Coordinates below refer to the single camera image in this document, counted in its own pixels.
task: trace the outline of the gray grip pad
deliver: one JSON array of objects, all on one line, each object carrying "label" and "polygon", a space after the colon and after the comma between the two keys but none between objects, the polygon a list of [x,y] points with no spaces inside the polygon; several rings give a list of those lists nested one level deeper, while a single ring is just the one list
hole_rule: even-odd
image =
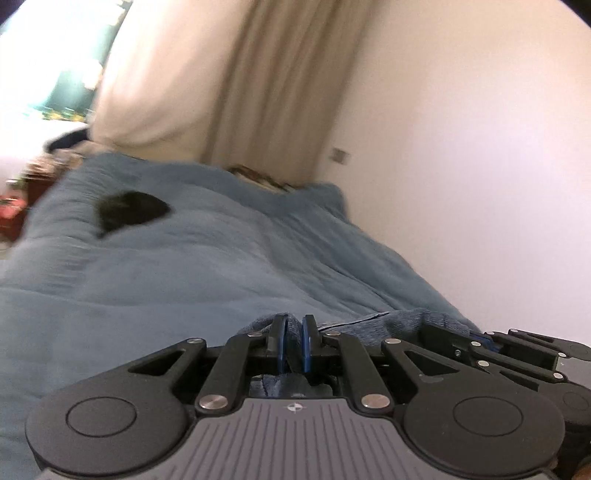
[{"label": "gray grip pad", "polygon": [[568,381],[591,390],[591,362],[579,358],[558,357],[556,371],[566,375]]},{"label": "gray grip pad", "polygon": [[[247,398],[200,420],[173,455],[129,480],[451,480],[419,458],[394,425],[346,400]],[[532,480],[547,480],[539,473]],[[45,470],[37,480],[67,480]]]}]

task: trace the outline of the blue fabric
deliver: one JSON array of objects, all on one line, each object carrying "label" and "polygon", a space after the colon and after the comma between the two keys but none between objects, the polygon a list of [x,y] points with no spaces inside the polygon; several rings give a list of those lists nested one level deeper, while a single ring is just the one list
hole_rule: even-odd
[{"label": "blue fabric", "polygon": [[[255,330],[268,332],[274,315],[257,319],[240,333]],[[253,378],[250,385],[251,397],[266,398],[314,398],[331,396],[332,390],[328,385],[311,386],[303,373],[303,320],[300,322],[293,315],[287,315],[284,352],[287,364],[293,373],[279,376],[261,375]],[[468,335],[466,325],[458,322],[448,314],[431,312],[424,309],[404,310],[400,312],[382,312],[349,322],[331,323],[319,326],[320,333],[336,330],[359,338],[365,346],[377,347],[385,338],[396,337],[408,342],[417,342],[417,333],[421,325],[436,325],[459,334]]]},{"label": "blue fabric", "polygon": [[[126,190],[157,196],[174,213],[97,239],[95,202]],[[349,223],[335,186],[274,194],[197,164],[87,160],[39,202],[25,238],[0,263],[7,480],[37,473],[23,427],[42,396],[184,338],[220,345],[275,312],[344,323],[368,343],[412,335],[430,319],[472,326],[399,255]]]}]

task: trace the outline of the blue blanket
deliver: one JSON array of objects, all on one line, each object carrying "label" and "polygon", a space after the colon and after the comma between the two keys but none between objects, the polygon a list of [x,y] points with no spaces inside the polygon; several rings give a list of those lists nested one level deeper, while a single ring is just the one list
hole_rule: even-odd
[{"label": "blue blanket", "polygon": [[[125,190],[174,212],[98,239],[95,202]],[[223,344],[278,312],[361,335],[358,320],[383,312],[401,336],[424,319],[472,327],[349,223],[335,186],[275,194],[197,164],[87,160],[35,207],[0,264],[3,480],[38,472],[24,420],[42,396],[190,336]]]}]

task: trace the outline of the bedroom wall corner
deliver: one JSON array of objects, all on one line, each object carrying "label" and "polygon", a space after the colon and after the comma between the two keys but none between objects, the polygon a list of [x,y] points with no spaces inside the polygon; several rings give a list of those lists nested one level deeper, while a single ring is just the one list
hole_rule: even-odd
[{"label": "bedroom wall corner", "polygon": [[559,0],[390,0],[317,178],[485,329],[591,344],[591,29]]}]

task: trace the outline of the metal screw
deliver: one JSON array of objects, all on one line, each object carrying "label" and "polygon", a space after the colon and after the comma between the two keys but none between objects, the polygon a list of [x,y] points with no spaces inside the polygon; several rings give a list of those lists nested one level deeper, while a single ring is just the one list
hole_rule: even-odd
[{"label": "metal screw", "polygon": [[219,410],[228,406],[228,399],[223,395],[205,395],[199,400],[199,406],[205,410]]},{"label": "metal screw", "polygon": [[386,408],[390,405],[390,399],[379,393],[370,393],[361,399],[361,404],[366,408]]}]

